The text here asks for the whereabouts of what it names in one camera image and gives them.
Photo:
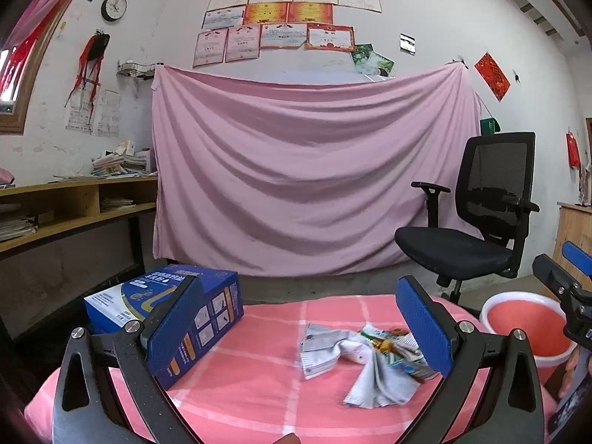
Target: window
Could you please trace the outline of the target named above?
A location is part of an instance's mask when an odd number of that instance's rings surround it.
[[[23,134],[37,72],[51,37],[71,2],[72,0],[58,2],[54,17],[32,45],[28,55],[23,59],[22,66],[17,68],[14,75],[11,76],[10,84],[6,90],[0,94],[0,135]],[[14,48],[0,51],[0,70],[6,65],[9,53],[14,51]]]

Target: fire extinguisher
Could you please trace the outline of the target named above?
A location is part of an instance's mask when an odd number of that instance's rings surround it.
[[[567,131],[567,157],[569,160],[569,166],[579,167],[581,165],[581,161],[579,160],[579,151],[578,151],[578,142],[576,142],[575,137],[572,132]]]

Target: wall clock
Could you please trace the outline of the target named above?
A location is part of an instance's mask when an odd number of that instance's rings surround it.
[[[105,21],[118,21],[127,11],[127,0],[105,0],[101,6],[101,15]]]

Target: concrete floor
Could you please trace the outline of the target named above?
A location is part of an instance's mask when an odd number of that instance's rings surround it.
[[[332,295],[376,295],[394,293],[400,277],[413,275],[431,295],[439,295],[436,275],[414,262],[338,276],[319,277],[240,277],[245,304],[283,304],[319,299]],[[461,304],[481,309],[492,295],[507,290],[542,293],[543,285],[534,276],[508,280],[486,276],[463,283]]]

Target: human hand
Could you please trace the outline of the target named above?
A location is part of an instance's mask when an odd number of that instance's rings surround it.
[[[565,365],[565,375],[563,376],[563,383],[561,384],[561,389],[559,389],[559,399],[563,399],[563,397],[569,391],[569,388],[574,382],[574,374],[575,374],[575,367],[578,365],[579,360],[579,350],[580,346],[577,346],[571,355],[569,356],[569,360]],[[588,372],[592,375],[592,359],[588,362]]]

